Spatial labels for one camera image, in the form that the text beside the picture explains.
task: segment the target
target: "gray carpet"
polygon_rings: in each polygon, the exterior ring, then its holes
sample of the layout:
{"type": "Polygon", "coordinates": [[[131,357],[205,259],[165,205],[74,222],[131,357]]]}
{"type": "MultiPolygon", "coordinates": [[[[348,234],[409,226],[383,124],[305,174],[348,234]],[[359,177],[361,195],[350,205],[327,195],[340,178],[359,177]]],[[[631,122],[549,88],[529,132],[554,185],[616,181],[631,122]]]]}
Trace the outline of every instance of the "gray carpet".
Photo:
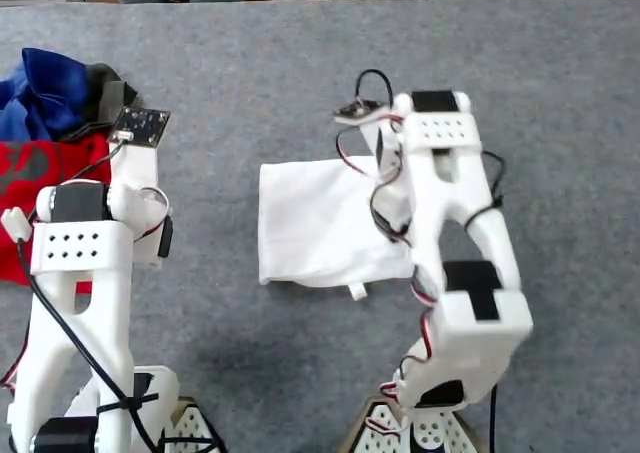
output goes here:
{"type": "MultiPolygon", "coordinates": [[[[135,275],[132,349],[140,364],[175,369],[232,452],[333,451],[419,334],[401,281],[358,304],[342,290],[258,285],[260,164],[335,157],[330,112],[364,68],[398,91],[466,91],[485,145],[509,161],[504,210],[535,322],[502,382],[501,451],[631,453],[639,18],[632,1],[5,9],[0,71],[24,46],[50,48],[113,65],[148,106],[174,112],[159,155],[173,255],[135,275]]],[[[459,231],[442,243],[449,257],[471,253],[459,231]]],[[[3,364],[28,307],[27,291],[0,289],[3,364]]],[[[487,403],[465,416],[485,428],[487,403]]]]}

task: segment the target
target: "blue fabric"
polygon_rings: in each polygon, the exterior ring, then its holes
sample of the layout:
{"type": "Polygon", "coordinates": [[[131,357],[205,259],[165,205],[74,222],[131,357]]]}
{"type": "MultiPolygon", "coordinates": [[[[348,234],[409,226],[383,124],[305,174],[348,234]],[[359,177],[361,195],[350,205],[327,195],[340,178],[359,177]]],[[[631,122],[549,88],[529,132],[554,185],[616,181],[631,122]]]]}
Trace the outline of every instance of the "blue fabric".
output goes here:
{"type": "Polygon", "coordinates": [[[0,141],[56,140],[80,126],[88,93],[86,66],[37,48],[0,81],[0,141]]]}

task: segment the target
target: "white cloth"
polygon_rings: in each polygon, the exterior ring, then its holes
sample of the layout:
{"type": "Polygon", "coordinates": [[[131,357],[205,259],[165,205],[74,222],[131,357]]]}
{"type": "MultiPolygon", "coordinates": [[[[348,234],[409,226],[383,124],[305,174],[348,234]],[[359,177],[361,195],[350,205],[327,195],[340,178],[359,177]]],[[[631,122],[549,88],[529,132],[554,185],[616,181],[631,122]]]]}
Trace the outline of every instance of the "white cloth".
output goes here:
{"type": "MultiPolygon", "coordinates": [[[[350,160],[365,171],[376,171],[373,157],[350,160]]],[[[407,246],[389,242],[371,219],[373,187],[372,177],[341,160],[262,165],[260,283],[357,289],[360,283],[410,277],[413,264],[407,246]]]]}

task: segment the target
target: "white connector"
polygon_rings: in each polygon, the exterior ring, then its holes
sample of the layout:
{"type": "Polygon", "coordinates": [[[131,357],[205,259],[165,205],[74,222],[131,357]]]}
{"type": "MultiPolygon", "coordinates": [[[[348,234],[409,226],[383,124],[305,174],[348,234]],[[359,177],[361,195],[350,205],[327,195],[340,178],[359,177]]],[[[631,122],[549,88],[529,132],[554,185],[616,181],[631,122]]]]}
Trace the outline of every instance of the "white connector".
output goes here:
{"type": "Polygon", "coordinates": [[[362,283],[353,283],[349,285],[349,292],[353,301],[360,301],[367,297],[367,289],[362,283]]]}
{"type": "Polygon", "coordinates": [[[0,221],[14,243],[18,240],[28,241],[31,237],[33,228],[21,208],[16,206],[10,210],[4,210],[0,221]]]}

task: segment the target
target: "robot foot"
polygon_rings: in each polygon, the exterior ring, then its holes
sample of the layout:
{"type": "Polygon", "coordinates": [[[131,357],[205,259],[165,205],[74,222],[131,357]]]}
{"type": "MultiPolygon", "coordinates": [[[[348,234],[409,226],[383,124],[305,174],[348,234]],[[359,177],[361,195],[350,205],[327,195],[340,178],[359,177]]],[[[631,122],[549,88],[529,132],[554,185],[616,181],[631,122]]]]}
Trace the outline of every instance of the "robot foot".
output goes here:
{"type": "Polygon", "coordinates": [[[413,423],[388,398],[372,397],[338,453],[486,453],[486,444],[457,414],[425,412],[413,423]]]}
{"type": "Polygon", "coordinates": [[[227,453],[222,438],[190,397],[179,399],[160,443],[164,453],[227,453]]]}

